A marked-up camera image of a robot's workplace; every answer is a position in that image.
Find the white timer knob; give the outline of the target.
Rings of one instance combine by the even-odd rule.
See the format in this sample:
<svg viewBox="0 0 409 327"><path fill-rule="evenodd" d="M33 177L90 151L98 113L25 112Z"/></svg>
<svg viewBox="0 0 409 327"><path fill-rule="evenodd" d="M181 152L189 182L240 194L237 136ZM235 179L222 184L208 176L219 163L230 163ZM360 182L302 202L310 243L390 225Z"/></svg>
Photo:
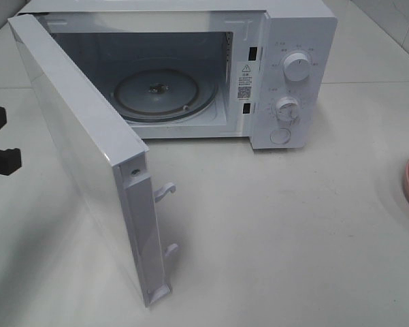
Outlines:
<svg viewBox="0 0 409 327"><path fill-rule="evenodd" d="M300 104L294 97L282 97L276 102L277 119L284 122L291 122L299 116Z"/></svg>

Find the glass microwave turntable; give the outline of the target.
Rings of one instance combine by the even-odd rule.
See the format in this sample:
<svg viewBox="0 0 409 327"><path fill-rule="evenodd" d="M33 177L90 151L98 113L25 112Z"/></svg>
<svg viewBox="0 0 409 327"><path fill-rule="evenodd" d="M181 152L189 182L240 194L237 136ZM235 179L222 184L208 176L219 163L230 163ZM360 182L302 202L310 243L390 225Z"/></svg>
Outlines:
<svg viewBox="0 0 409 327"><path fill-rule="evenodd" d="M146 69L121 80L112 94L120 115L140 123L183 119L208 107L218 86L178 69Z"/></svg>

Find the white microwave oven body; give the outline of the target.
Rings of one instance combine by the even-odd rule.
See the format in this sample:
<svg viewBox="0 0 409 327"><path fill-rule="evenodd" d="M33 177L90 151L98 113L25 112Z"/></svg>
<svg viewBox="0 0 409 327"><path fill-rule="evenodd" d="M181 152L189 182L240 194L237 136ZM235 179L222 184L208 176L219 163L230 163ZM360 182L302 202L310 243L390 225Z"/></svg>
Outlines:
<svg viewBox="0 0 409 327"><path fill-rule="evenodd" d="M140 123L143 140L246 138L254 149L301 148L333 42L337 18L322 1L31 1L30 14L112 105L124 78L146 69L178 69L218 86L212 103L183 119ZM291 82L283 59L296 50L310 75ZM277 119L276 102L294 97L299 116ZM291 139L270 134L287 128Z"/></svg>

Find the upper white power knob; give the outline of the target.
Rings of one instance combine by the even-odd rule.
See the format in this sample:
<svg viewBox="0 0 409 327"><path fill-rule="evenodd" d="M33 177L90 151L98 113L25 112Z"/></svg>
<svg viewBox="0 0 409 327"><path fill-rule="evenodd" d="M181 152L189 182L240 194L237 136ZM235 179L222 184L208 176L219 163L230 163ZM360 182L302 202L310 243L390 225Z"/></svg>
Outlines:
<svg viewBox="0 0 409 327"><path fill-rule="evenodd" d="M301 82L310 75L312 59L310 55L303 50L290 52L283 59L284 76L291 82Z"/></svg>

